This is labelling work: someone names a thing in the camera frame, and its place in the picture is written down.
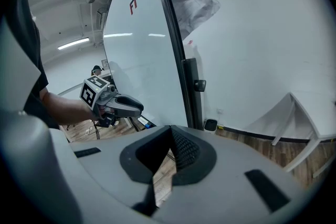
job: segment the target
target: ceiling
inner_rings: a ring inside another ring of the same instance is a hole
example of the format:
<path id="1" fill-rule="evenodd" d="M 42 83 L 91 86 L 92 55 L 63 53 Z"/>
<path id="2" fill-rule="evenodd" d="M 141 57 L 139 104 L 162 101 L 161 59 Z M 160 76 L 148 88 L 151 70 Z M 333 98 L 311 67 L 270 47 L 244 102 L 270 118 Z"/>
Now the ceiling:
<path id="1" fill-rule="evenodd" d="M 63 54 L 81 50 L 89 46 L 102 45 L 102 30 L 96 26 L 97 10 L 108 8 L 110 0 L 29 0 L 30 10 L 40 32 L 41 59 L 43 63 Z M 61 45 L 88 37 L 90 42 L 71 46 L 63 50 Z"/>

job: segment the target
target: ceiling light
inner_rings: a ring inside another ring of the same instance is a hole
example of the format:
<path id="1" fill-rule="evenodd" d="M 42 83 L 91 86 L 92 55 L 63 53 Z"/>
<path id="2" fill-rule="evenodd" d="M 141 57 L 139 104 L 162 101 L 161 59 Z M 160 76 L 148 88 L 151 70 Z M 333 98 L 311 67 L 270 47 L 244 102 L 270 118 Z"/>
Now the ceiling light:
<path id="1" fill-rule="evenodd" d="M 161 34 L 149 34 L 150 37 L 165 37 L 166 35 Z"/>
<path id="2" fill-rule="evenodd" d="M 121 37 L 121 36 L 131 36 L 133 33 L 123 33 L 123 34 L 110 34 L 104 35 L 104 37 Z"/>
<path id="3" fill-rule="evenodd" d="M 71 42 L 71 43 L 69 43 L 69 44 L 60 46 L 60 47 L 58 47 L 58 49 L 59 49 L 59 50 L 62 50 L 62 49 L 68 48 L 68 47 L 70 47 L 70 46 L 77 45 L 77 44 L 80 44 L 80 43 L 83 43 L 83 42 L 88 42 L 88 41 L 90 41 L 90 39 L 88 39 L 88 38 L 80 39 L 80 40 Z"/>

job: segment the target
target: glass panel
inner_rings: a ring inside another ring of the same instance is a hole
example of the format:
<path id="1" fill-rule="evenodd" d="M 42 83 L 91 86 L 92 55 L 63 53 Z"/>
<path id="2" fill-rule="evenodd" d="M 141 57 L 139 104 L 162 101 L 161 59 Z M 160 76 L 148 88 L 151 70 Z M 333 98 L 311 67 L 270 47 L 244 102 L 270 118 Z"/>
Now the glass panel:
<path id="1" fill-rule="evenodd" d="M 118 91 L 138 99 L 144 117 L 155 125 L 187 126 L 161 0 L 112 0 L 104 46 Z"/>

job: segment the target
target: person's arm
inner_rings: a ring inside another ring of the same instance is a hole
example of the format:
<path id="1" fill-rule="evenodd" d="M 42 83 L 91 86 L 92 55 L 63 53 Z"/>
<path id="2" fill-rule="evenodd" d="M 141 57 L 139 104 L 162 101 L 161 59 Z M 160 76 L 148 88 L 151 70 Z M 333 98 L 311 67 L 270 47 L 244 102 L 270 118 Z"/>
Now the person's arm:
<path id="1" fill-rule="evenodd" d="M 70 100 L 48 92 L 47 88 L 40 91 L 40 99 L 48 113 L 59 125 L 69 125 L 85 120 L 96 120 L 90 108 L 81 100 Z"/>

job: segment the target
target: white wall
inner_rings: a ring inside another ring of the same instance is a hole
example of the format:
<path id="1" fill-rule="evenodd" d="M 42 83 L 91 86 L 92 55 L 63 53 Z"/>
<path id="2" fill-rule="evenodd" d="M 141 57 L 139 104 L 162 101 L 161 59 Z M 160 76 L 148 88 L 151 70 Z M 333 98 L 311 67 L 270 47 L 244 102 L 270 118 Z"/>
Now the white wall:
<path id="1" fill-rule="evenodd" d="M 220 10 L 184 40 L 196 45 L 192 54 L 207 80 L 205 118 L 272 135 L 289 109 L 288 92 L 336 98 L 336 24 L 328 0 L 218 1 Z M 297 112 L 284 137 L 307 138 L 310 128 Z"/>
<path id="2" fill-rule="evenodd" d="M 104 59 L 104 47 L 99 46 L 71 52 L 47 62 L 44 70 L 49 81 L 48 91 L 59 94 L 82 83 L 91 76 L 92 68 L 101 66 L 101 60 Z"/>

